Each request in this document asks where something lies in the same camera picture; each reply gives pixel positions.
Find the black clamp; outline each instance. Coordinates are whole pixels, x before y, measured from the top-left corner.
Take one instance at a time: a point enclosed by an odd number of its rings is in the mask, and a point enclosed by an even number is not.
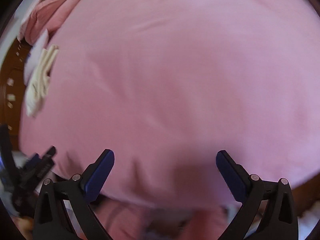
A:
[[[298,240],[298,219],[294,209],[289,182],[264,181],[246,170],[220,151],[217,167],[236,201],[242,207],[219,240],[242,240],[248,232],[262,200],[268,200],[262,220],[250,240]]]
[[[113,165],[115,157],[105,150],[97,161],[82,174],[70,180],[44,180],[39,194],[35,218],[34,240],[79,240],[67,214],[64,200],[69,200],[73,212],[88,240],[112,240],[91,210],[89,203],[96,200]]]
[[[41,159],[35,154],[22,168],[18,168],[12,157],[12,144],[6,124],[0,126],[0,179],[9,199],[9,210],[15,210],[21,217],[33,218],[37,196],[37,185],[54,166],[52,157],[55,147],[51,147]]]

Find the metal screw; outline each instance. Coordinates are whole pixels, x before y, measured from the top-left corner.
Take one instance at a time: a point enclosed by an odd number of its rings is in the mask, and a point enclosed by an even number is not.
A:
[[[72,180],[77,181],[81,178],[81,176],[79,174],[75,174],[72,176]]]
[[[288,184],[288,181],[286,180],[286,179],[281,179],[281,182],[282,182],[282,184],[285,184],[285,185],[287,185]]]
[[[48,185],[48,184],[50,184],[50,182],[51,182],[51,179],[45,179],[43,184]]]
[[[251,179],[257,181],[257,180],[259,180],[260,178],[259,178],[258,175],[252,174],[252,175],[251,175]]]

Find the white cloth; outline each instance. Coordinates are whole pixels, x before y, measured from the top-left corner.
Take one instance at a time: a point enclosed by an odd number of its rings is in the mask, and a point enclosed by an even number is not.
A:
[[[304,240],[311,233],[320,219],[320,201],[313,204],[312,208],[304,212],[301,218],[298,218],[299,240]]]
[[[45,29],[44,32],[39,37],[39,39],[33,45],[29,53],[29,57],[24,65],[23,82],[26,86],[28,85],[28,82],[31,78],[33,71],[36,69],[39,63],[42,50],[45,47],[47,47],[48,41],[49,41],[49,32],[47,29]]]
[[[49,50],[43,49],[41,52],[39,63],[33,71],[26,90],[25,104],[28,116],[36,116],[36,113],[41,107],[43,98],[48,94],[50,82],[48,74],[58,51],[57,45],[51,45]]]

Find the pink blanket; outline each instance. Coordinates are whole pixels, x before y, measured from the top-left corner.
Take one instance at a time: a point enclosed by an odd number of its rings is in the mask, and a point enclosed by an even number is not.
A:
[[[233,198],[215,165],[295,187],[319,171],[320,20],[306,0],[81,0],[23,152],[57,148],[82,172],[105,148],[102,193],[147,206],[214,209]]]

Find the blue gripper pad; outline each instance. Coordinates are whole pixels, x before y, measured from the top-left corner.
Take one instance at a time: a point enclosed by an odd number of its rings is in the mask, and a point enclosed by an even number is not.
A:
[[[225,150],[217,153],[216,165],[235,200],[244,203],[250,190],[249,174]]]
[[[36,165],[41,162],[41,159],[39,157],[39,154],[36,153],[35,155],[33,155],[33,157],[28,160],[28,162],[24,165],[24,168],[26,170],[31,170],[33,169],[34,167],[36,167]]]
[[[97,161],[90,164],[86,171],[88,171],[90,177],[87,178],[84,171],[84,179],[82,181],[82,188],[84,190],[84,198],[89,204],[95,201],[105,183],[112,167],[115,163],[115,155],[111,150],[104,150]]]

